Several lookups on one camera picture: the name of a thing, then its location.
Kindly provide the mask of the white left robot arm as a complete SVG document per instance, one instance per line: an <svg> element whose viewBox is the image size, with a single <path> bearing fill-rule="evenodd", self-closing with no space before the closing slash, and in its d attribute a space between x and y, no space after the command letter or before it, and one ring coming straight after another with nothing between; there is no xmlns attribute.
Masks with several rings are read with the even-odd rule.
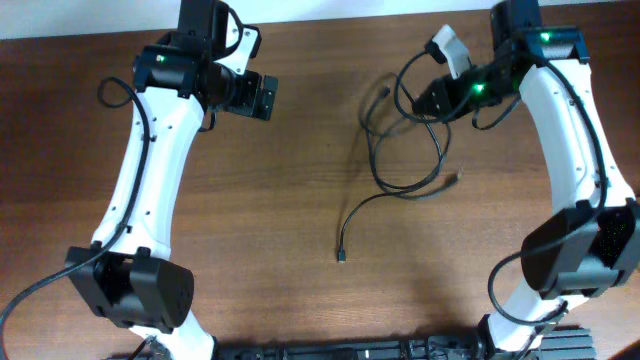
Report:
<svg viewBox="0 0 640 360"><path fill-rule="evenodd" d="M220 112L266 121L278 81L248 69L258 28L222 1L185 1L178 25L136 57L131 133L116 187L70 281L91 312L156 343L168 359L211 359L217 343L191 306L193 273L170 259L171 223L195 136Z"/></svg>

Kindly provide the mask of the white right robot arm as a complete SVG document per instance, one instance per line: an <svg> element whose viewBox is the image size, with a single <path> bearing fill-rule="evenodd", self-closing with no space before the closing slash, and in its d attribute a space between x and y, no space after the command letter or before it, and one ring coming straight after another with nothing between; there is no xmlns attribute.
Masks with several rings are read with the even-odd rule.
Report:
<svg viewBox="0 0 640 360"><path fill-rule="evenodd" d="M551 217L515 254L523 278L467 339L432 337L438 359L591 359L588 331L560 330L573 309L624 285L639 264L639 205L608 145L592 95L590 55L575 26L546 26L535 1L490 12L494 58L471 61L449 26L425 53L449 67L413 103L448 123L510 97L534 121L552 190Z"/></svg>

